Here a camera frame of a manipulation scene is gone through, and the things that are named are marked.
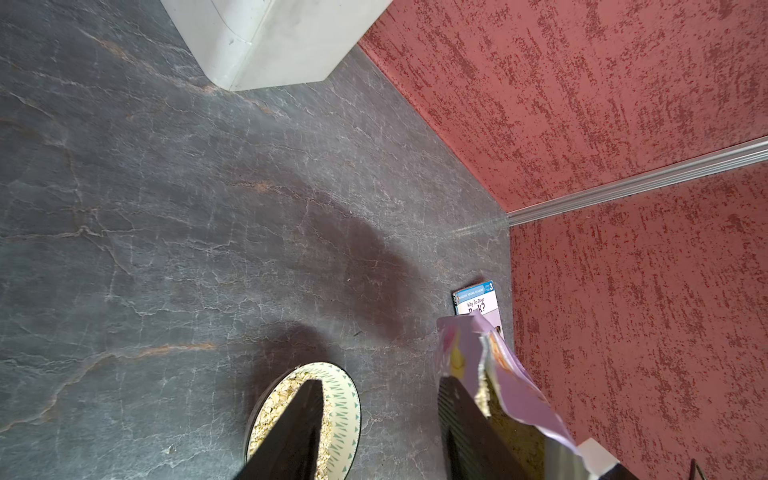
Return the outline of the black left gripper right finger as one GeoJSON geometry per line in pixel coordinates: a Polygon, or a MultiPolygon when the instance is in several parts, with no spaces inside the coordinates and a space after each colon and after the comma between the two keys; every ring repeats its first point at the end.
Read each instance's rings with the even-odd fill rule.
{"type": "Polygon", "coordinates": [[[440,379],[437,405],[448,479],[528,479],[458,379],[440,379]]]}

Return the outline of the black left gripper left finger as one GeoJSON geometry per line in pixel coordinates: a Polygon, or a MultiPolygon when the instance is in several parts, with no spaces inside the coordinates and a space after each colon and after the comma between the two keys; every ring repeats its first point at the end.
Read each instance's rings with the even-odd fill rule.
{"type": "Polygon", "coordinates": [[[306,381],[236,479],[314,479],[323,408],[322,382],[306,381]]]}

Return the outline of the purple oats bag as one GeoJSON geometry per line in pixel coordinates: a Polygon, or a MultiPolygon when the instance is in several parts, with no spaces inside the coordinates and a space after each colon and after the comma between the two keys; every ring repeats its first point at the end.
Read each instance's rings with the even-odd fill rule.
{"type": "Polygon", "coordinates": [[[458,379],[528,479],[588,479],[565,422],[481,314],[440,318],[437,330],[438,389],[458,379]]]}

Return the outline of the green patterned breakfast bowl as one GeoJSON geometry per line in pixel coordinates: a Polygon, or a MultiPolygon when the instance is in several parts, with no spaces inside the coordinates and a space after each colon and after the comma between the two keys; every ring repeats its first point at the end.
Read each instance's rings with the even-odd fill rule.
{"type": "Polygon", "coordinates": [[[274,380],[252,410],[245,435],[245,459],[250,460],[287,405],[310,380],[322,383],[324,406],[315,477],[345,479],[357,453],[361,407],[352,378],[329,362],[299,365],[274,380]]]}

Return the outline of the Why Do Dogs Bark book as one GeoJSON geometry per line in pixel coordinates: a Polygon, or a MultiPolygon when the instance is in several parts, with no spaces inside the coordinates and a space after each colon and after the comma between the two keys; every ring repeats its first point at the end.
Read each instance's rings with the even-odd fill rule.
{"type": "Polygon", "coordinates": [[[479,312],[491,326],[504,338],[504,331],[499,310],[495,285],[492,281],[484,281],[452,293],[456,315],[479,312]]]}

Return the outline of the white three-drawer storage box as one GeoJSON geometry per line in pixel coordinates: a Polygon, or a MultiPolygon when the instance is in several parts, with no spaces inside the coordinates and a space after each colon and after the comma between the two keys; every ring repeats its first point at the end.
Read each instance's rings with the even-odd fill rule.
{"type": "Polygon", "coordinates": [[[206,77],[228,91],[325,80],[389,0],[163,0],[206,77]]]}

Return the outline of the right aluminium corner post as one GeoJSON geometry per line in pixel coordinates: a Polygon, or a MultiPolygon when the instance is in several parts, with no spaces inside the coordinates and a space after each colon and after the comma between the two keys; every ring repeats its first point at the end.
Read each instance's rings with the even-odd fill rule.
{"type": "Polygon", "coordinates": [[[767,137],[541,202],[507,214],[510,228],[767,160],[767,137]]]}

